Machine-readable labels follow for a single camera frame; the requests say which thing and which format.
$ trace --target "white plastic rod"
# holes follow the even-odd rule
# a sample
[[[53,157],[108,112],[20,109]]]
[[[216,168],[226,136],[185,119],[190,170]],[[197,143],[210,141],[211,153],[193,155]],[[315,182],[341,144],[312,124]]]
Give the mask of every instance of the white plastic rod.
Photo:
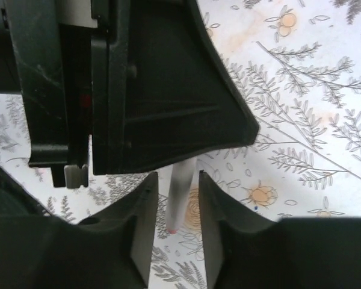
[[[171,234],[177,233],[185,220],[196,164],[195,157],[173,165],[166,209],[166,228]]]

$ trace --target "floral tablecloth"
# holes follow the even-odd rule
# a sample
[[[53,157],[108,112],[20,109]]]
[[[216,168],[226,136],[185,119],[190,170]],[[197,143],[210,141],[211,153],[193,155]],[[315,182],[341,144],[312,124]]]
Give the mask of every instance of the floral tablecloth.
[[[256,144],[199,156],[221,188],[271,220],[361,216],[361,0],[200,0],[206,30],[261,124]],[[91,176],[89,188],[52,188],[30,169],[16,95],[0,95],[0,165],[51,212],[76,223],[134,189],[142,175]],[[150,288],[206,288],[197,177],[186,222],[164,226],[160,198]]]

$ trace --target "black plastic part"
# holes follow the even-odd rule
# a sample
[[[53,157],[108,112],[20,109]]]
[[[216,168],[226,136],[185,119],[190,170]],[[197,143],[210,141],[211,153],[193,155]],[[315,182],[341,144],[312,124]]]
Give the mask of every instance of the black plastic part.
[[[31,137],[29,165],[67,164],[68,130],[55,1],[5,0]]]
[[[145,172],[254,142],[258,124],[195,0],[110,3],[108,33],[91,44],[94,174]]]
[[[0,0],[0,93],[20,93],[4,0]]]
[[[209,289],[361,288],[361,219],[274,223],[199,178]]]
[[[46,213],[45,208],[0,167],[0,217]]]
[[[90,134],[95,175],[148,172],[254,142],[259,125],[196,0],[91,5],[96,29],[59,25],[54,0],[5,0],[0,25],[15,52],[31,167],[51,167],[54,186],[65,186],[64,166],[88,163]]]
[[[70,225],[0,169],[0,289],[148,286],[158,175],[103,211]]]

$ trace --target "patterned fabric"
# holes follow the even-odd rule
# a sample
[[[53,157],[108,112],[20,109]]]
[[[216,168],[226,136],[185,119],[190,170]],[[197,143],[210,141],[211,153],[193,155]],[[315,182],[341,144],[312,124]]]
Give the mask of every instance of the patterned fabric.
[[[228,194],[271,220],[361,216],[361,0],[200,0],[217,51],[261,124],[256,144],[199,156]],[[90,176],[52,188],[27,167],[20,96],[0,95],[0,165],[49,210],[76,223],[133,190],[142,175]],[[165,230],[171,167],[160,198],[150,288],[206,288],[197,178],[184,227]]]

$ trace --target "orange flower print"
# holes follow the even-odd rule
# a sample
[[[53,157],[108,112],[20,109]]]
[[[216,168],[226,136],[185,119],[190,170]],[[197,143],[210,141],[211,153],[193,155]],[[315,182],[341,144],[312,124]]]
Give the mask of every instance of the orange flower print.
[[[297,23],[297,17],[291,13],[292,9],[288,10],[288,6],[285,5],[281,9],[279,16],[271,17],[265,20],[265,22],[275,22],[274,25],[269,25],[269,28],[277,30],[274,33],[274,40],[279,42],[279,37],[286,37],[290,35],[294,25]]]
[[[188,199],[185,225],[193,231],[201,231],[200,211],[199,211],[199,191],[198,188],[192,188]]]
[[[265,207],[274,204],[278,198],[277,190],[273,187],[266,187],[259,182],[259,185],[254,189],[243,188],[248,197],[241,200],[240,202],[245,202],[247,204],[254,203],[256,205],[256,209],[258,207]]]
[[[324,199],[322,201],[322,209],[311,210],[311,211],[308,211],[308,213],[316,214],[316,216],[320,217],[320,218],[330,218],[331,216],[345,215],[345,213],[329,211],[329,200],[327,197],[324,197]]]

